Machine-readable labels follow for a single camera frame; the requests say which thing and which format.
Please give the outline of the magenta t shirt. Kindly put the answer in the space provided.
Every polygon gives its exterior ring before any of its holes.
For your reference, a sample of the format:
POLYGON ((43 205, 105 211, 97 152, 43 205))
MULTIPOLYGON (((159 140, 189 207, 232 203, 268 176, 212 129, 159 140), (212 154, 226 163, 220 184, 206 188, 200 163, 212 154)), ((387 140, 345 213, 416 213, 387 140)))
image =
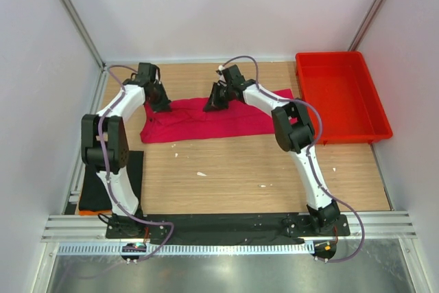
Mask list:
POLYGON ((178 99, 171 102, 169 112, 160 113, 146 104, 141 142, 170 143, 274 133, 272 118, 253 106, 233 100, 226 110, 204 112, 206 102, 205 97, 178 99))

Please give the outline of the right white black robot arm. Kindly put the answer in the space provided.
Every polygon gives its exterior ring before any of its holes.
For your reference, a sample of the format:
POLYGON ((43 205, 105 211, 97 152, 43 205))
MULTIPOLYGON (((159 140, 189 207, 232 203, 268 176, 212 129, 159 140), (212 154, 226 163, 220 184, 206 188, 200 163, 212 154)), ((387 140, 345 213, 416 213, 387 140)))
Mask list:
POLYGON ((215 82, 203 111, 226 110, 233 100, 256 108, 272 119, 276 142, 291 156, 305 188, 309 227, 316 235, 327 234, 339 220, 340 208, 329 192, 317 161, 315 130, 307 105, 300 99, 281 97, 253 80, 237 88, 215 82))

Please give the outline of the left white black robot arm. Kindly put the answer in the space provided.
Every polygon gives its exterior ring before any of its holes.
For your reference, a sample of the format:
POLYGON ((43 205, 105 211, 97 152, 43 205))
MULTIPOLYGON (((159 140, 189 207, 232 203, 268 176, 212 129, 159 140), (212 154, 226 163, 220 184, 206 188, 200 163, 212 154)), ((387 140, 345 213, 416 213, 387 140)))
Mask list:
POLYGON ((159 111, 170 109, 160 80, 140 78, 120 82, 118 94, 99 112, 81 121, 82 161, 97 170, 110 198, 113 216, 124 218, 121 229, 131 238, 140 237, 145 226, 160 226, 144 219, 126 169, 129 159, 125 122, 146 103, 159 111))

